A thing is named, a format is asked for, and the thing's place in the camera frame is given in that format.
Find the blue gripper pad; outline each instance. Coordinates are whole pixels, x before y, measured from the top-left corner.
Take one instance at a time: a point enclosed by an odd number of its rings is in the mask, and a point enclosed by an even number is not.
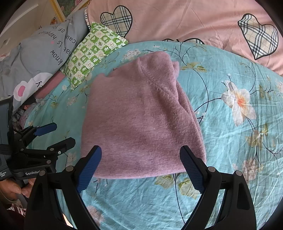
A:
[[[50,132],[53,132],[57,129],[57,125],[56,123],[50,123],[50,124],[47,124],[47,125],[44,125],[44,126],[41,126],[41,127],[38,127],[36,129],[36,131],[34,132],[34,134],[36,136],[42,136],[44,134],[47,134],[47,133],[50,133]]]
[[[85,167],[83,168],[82,172],[79,175],[78,185],[77,185],[77,191],[79,194],[88,187],[89,182],[92,179],[93,174],[97,169],[97,166],[101,160],[101,156],[102,156],[101,148],[99,146],[97,146],[96,149],[92,148],[89,154],[91,154],[92,151],[94,151],[93,155],[91,156],[91,158],[89,159],[89,161],[87,162],[87,164],[85,165]]]
[[[180,149],[180,159],[186,169],[186,172],[196,190],[203,193],[205,190],[204,181],[207,178],[207,172],[199,159],[195,157],[188,146]]]

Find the heart pattern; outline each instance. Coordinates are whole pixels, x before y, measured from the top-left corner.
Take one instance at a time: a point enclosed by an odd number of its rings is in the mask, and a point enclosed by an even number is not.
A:
[[[238,25],[252,51],[254,59],[273,54],[278,47],[278,31],[271,24],[261,25],[252,14],[244,14]]]
[[[178,39],[172,40],[170,38],[166,38],[163,41],[165,41],[165,42],[180,42]],[[197,43],[197,44],[203,44],[204,45],[204,42],[202,40],[200,40],[199,38],[189,38],[189,39],[186,39],[183,42],[194,42],[194,43]]]
[[[121,37],[125,37],[131,29],[133,16],[127,7],[120,5],[114,9],[112,14],[103,12],[100,15],[100,21]]]

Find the pillow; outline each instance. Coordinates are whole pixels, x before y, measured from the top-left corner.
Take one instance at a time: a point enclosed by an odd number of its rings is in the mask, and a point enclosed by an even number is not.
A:
[[[15,112],[60,69],[88,31],[82,9],[24,39],[0,62],[0,98],[13,95]]]
[[[62,73],[67,75],[71,83],[71,89],[80,85],[104,57],[127,43],[125,38],[106,26],[93,22],[89,34],[61,68]]]
[[[91,1],[87,12],[90,23],[101,22],[129,43],[204,43],[283,75],[282,36],[255,0],[104,0]]]

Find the metal screw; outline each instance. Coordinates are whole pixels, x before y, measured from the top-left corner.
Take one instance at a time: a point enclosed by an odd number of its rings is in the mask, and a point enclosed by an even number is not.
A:
[[[70,165],[66,168],[66,171],[71,172],[71,171],[73,171],[73,169],[74,169],[74,167]]]
[[[208,171],[210,171],[210,172],[212,172],[212,173],[215,172],[215,170],[216,170],[216,169],[215,169],[214,167],[212,167],[212,166],[209,166],[209,167],[208,167]]]
[[[40,171],[40,172],[39,172],[39,175],[40,175],[40,176],[44,176],[44,175],[45,175],[45,171],[44,171],[44,170]]]
[[[237,176],[241,176],[241,175],[243,175],[243,174],[242,174],[241,171],[237,170],[237,171],[236,171],[236,175],[237,175]]]

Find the turquoise fabric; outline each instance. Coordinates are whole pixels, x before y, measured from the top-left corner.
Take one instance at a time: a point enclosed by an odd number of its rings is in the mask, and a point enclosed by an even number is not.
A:
[[[74,165],[80,158],[82,124],[95,76],[108,75],[113,68],[160,50],[180,63],[178,81],[196,110],[207,165],[224,173],[236,169],[243,172],[259,229],[282,198],[283,79],[227,51],[202,44],[158,41],[122,47],[98,64],[75,90],[70,90],[65,78],[35,107],[26,125],[55,122],[58,128],[37,137],[32,148],[46,149],[73,137],[76,146],[59,157],[57,170]],[[70,218],[60,191],[58,195]],[[101,229],[115,230],[181,229],[183,219],[188,219],[200,197],[186,173],[133,180],[92,178],[81,196]],[[223,191],[208,226],[217,217],[222,196]]]

